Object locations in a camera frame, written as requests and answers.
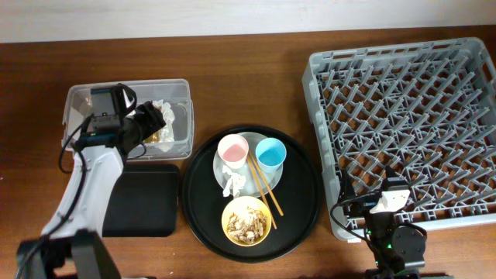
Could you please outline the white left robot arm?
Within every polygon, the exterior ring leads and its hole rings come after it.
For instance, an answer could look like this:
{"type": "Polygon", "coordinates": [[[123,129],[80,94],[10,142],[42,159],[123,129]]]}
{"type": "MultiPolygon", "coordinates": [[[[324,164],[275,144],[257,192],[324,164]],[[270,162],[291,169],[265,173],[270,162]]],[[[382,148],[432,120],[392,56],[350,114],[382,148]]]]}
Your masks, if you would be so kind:
{"type": "Polygon", "coordinates": [[[119,278],[102,242],[112,190],[129,153],[165,125],[152,102],[97,108],[75,130],[74,168],[62,200],[37,240],[20,243],[17,278],[55,278],[71,259],[76,278],[119,278]]]}

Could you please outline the yellow bowl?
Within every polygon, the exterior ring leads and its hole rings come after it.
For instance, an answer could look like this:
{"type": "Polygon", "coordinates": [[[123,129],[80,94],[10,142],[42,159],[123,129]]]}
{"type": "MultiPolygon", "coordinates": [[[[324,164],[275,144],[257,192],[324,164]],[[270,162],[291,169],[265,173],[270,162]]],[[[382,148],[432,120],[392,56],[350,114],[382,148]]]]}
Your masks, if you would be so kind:
{"type": "Polygon", "coordinates": [[[262,243],[272,227],[270,210],[258,198],[234,198],[222,213],[223,232],[238,246],[250,247],[262,243]]]}

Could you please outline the gold foil wrapper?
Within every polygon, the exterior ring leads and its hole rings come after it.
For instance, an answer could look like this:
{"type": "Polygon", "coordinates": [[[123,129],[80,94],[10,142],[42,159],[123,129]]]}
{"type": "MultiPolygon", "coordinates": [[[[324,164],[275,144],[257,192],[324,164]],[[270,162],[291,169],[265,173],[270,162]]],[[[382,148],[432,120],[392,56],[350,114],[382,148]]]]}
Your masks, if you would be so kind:
{"type": "Polygon", "coordinates": [[[159,143],[160,142],[160,132],[155,132],[148,138],[144,140],[145,143],[159,143]]]}

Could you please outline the pink cup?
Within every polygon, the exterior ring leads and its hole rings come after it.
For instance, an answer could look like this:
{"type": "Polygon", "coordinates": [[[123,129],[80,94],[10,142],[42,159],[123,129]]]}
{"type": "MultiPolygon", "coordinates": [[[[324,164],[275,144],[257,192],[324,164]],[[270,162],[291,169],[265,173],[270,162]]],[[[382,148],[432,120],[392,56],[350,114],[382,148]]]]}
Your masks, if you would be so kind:
{"type": "Polygon", "coordinates": [[[221,138],[217,153],[227,167],[240,169],[245,163],[250,147],[246,139],[238,134],[221,138]]]}

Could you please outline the food scraps pile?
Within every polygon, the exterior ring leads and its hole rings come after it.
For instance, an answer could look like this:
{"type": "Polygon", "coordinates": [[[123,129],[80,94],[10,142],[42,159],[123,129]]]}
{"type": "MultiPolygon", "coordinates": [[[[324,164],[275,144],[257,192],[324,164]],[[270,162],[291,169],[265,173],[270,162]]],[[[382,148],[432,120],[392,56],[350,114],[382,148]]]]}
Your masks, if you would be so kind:
{"type": "Polygon", "coordinates": [[[231,214],[226,225],[227,236],[238,243],[252,245],[259,241],[267,228],[267,217],[261,210],[247,207],[244,212],[231,214]]]}

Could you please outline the small white tissue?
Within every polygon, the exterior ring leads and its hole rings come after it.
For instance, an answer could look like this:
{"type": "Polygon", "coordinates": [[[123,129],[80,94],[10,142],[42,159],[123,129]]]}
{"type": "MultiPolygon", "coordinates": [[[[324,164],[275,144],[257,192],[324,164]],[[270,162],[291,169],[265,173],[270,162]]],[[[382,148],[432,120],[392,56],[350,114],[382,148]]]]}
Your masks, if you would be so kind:
{"type": "Polygon", "coordinates": [[[232,195],[234,198],[238,198],[240,195],[240,191],[243,190],[246,184],[246,177],[232,171],[226,165],[222,167],[222,172],[228,175],[228,180],[226,182],[226,186],[222,191],[222,195],[224,197],[232,195]]]}

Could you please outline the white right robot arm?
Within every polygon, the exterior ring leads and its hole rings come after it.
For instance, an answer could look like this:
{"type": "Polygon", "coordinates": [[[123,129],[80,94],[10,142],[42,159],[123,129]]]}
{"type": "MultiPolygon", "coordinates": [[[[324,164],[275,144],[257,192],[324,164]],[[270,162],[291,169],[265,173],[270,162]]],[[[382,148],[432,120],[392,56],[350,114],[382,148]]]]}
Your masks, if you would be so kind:
{"type": "Polygon", "coordinates": [[[391,167],[378,189],[364,195],[354,192],[352,178],[344,173],[338,206],[350,217],[364,217],[363,239],[374,255],[376,267],[365,271],[365,278],[420,278],[425,266],[427,232],[420,226],[395,219],[411,194],[409,183],[391,167]]]}

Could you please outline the blue cup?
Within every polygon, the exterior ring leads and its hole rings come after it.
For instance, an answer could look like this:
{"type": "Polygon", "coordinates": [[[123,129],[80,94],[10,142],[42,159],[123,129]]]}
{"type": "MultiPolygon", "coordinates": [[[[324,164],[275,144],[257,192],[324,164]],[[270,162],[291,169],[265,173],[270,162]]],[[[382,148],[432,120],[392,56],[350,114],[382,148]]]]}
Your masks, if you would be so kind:
{"type": "Polygon", "coordinates": [[[262,171],[273,173],[286,159],[286,146],[279,139],[266,138],[257,144],[255,156],[262,171]]]}

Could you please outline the large white napkin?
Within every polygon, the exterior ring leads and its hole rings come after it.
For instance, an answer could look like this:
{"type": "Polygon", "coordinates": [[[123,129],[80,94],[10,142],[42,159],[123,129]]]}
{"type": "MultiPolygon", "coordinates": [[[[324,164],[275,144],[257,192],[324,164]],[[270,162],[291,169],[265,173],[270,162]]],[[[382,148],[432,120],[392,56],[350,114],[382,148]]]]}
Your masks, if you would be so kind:
{"type": "Polygon", "coordinates": [[[155,108],[161,111],[165,121],[165,126],[158,131],[160,132],[160,142],[155,143],[155,145],[156,148],[158,148],[162,152],[167,152],[174,145],[173,123],[175,120],[175,115],[173,110],[171,109],[171,104],[169,102],[165,102],[164,100],[159,100],[159,101],[152,101],[152,103],[155,108]]]}

